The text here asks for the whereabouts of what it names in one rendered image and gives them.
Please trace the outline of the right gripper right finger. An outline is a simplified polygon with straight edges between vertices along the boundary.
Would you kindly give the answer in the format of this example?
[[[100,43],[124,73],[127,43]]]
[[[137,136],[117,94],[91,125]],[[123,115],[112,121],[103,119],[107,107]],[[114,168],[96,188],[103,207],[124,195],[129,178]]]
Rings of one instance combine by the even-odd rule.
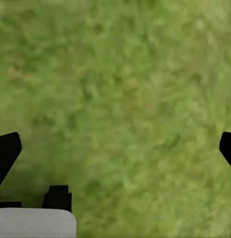
[[[231,166],[231,133],[223,132],[219,149]]]

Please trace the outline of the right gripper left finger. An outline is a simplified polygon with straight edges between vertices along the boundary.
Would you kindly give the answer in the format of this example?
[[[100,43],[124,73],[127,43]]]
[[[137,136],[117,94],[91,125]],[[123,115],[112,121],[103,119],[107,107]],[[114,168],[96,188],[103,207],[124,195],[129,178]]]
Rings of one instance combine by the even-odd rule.
[[[0,185],[22,150],[17,132],[0,136]]]

